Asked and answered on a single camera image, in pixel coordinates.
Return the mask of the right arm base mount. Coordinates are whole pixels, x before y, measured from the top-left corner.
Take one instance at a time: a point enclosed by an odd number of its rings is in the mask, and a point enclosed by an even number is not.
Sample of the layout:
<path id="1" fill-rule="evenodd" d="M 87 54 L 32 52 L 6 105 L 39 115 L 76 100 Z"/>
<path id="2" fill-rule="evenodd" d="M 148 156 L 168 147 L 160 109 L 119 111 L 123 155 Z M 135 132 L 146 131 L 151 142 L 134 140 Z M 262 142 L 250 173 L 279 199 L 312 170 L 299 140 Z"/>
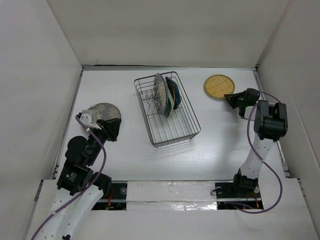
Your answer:
<path id="1" fill-rule="evenodd" d="M 210 193 L 218 210 L 263 210 L 258 179 L 236 173 L 232 181 L 218 181 Z"/>

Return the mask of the grey snowflake reindeer plate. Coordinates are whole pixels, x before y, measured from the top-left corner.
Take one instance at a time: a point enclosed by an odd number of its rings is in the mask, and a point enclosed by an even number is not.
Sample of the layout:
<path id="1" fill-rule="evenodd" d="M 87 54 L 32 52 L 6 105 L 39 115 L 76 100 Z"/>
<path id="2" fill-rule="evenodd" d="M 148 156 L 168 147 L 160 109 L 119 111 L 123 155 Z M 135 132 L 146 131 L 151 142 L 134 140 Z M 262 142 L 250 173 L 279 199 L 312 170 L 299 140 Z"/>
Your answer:
<path id="1" fill-rule="evenodd" d="M 121 119 L 120 110 L 111 103 L 98 103 L 88 108 L 96 112 L 98 120 Z"/>

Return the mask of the woven bamboo round plate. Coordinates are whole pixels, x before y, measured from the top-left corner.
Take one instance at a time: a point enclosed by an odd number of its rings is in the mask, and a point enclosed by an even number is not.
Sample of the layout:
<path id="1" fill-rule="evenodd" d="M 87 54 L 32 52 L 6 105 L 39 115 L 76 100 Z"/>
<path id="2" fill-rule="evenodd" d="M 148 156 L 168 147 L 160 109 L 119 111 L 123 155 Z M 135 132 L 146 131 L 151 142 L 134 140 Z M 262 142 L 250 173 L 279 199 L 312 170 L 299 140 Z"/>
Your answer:
<path id="1" fill-rule="evenodd" d="M 205 93 L 217 100 L 225 98 L 225 95 L 233 94 L 235 91 L 234 81 L 223 74 L 215 74 L 206 79 L 204 82 Z"/>

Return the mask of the pale green rectangular plate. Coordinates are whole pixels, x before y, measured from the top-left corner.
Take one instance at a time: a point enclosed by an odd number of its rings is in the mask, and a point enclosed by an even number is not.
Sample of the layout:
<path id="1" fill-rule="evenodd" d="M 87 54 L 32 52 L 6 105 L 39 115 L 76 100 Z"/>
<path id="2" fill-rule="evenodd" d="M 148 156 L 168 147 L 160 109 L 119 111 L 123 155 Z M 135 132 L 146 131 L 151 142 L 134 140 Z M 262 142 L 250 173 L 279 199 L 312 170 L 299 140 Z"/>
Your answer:
<path id="1" fill-rule="evenodd" d="M 168 101 L 167 101 L 165 112 L 164 112 L 164 115 L 166 118 L 168 118 L 171 115 L 172 111 L 174 110 L 174 100 L 168 84 L 167 84 L 167 90 L 168 90 Z"/>

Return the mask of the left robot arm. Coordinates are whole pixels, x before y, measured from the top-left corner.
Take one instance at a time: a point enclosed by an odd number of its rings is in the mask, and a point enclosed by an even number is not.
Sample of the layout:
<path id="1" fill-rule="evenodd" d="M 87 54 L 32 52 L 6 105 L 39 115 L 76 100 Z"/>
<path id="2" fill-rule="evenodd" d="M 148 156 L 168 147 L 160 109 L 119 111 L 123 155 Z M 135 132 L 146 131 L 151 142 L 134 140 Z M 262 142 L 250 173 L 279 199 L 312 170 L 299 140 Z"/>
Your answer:
<path id="1" fill-rule="evenodd" d="M 85 115 L 76 120 L 88 133 L 88 137 L 75 136 L 67 144 L 65 163 L 57 180 L 57 192 L 39 240 L 74 240 L 85 218 L 101 198 L 112 194 L 112 179 L 90 167 L 100 153 L 107 161 L 105 142 L 118 138 L 121 119 L 96 120 L 85 123 Z"/>

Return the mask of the yellow patterned round plate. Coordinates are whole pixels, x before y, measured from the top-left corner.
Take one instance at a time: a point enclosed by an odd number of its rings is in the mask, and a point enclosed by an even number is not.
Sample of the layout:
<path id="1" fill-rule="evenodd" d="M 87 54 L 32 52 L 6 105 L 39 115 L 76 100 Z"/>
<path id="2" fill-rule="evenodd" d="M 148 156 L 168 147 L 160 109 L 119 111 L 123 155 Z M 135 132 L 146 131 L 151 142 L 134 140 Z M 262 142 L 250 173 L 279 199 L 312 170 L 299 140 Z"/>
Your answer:
<path id="1" fill-rule="evenodd" d="M 177 104 L 175 87 L 174 87 L 174 85 L 172 84 L 171 81 L 167 81 L 167 83 L 168 83 L 168 87 L 169 87 L 170 93 L 171 93 L 173 101 L 174 101 L 173 109 L 176 110 L 177 107 L 178 107 L 178 104 Z"/>

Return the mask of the blue white floral plate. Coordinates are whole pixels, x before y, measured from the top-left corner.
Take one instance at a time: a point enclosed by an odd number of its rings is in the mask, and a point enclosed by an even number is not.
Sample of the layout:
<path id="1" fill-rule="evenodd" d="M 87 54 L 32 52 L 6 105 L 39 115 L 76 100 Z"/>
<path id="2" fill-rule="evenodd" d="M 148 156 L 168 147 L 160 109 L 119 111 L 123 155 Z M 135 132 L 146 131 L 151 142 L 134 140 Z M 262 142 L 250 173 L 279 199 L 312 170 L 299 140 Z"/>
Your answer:
<path id="1" fill-rule="evenodd" d="M 167 99 L 168 99 L 168 89 L 167 82 L 160 73 L 157 73 L 153 80 L 154 89 L 154 103 L 157 111 L 160 114 L 164 114 Z"/>

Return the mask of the dark blue leaf plate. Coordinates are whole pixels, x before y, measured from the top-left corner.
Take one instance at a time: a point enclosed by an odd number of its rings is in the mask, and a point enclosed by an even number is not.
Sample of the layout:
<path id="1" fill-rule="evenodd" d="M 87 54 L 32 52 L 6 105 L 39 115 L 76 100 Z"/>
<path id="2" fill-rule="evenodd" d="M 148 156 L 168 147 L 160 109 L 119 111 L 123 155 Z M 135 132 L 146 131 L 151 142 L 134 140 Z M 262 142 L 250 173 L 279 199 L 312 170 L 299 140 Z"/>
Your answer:
<path id="1" fill-rule="evenodd" d="M 178 108 L 181 103 L 181 95 L 180 95 L 178 84 L 174 80 L 172 80 L 170 77 L 165 77 L 165 79 L 166 79 L 166 82 L 170 81 L 174 85 L 176 101 L 177 101 L 177 108 Z"/>

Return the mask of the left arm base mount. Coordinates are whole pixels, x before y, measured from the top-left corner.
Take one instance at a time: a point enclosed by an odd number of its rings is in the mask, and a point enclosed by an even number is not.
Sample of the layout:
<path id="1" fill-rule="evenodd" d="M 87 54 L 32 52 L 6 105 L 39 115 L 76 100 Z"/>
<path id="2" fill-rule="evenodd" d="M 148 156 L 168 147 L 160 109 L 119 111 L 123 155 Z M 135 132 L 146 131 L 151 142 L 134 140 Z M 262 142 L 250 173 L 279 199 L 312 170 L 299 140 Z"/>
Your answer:
<path id="1" fill-rule="evenodd" d="M 127 181 L 113 181 L 108 196 L 103 196 L 92 208 L 93 211 L 125 211 L 127 209 Z"/>

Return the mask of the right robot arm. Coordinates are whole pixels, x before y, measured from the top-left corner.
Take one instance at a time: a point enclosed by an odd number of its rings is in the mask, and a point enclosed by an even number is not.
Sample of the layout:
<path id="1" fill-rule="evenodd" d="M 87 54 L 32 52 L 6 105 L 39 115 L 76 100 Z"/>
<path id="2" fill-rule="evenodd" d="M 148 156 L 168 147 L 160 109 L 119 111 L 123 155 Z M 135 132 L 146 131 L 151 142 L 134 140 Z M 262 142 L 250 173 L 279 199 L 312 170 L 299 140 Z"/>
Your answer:
<path id="1" fill-rule="evenodd" d="M 270 103 L 260 99 L 261 92 L 248 88 L 240 93 L 225 94 L 224 98 L 233 108 L 239 108 L 244 118 L 247 107 L 252 107 L 247 123 L 247 139 L 251 147 L 249 154 L 233 177 L 230 191 L 237 197 L 253 192 L 258 186 L 260 170 L 272 146 L 288 131 L 286 104 Z"/>

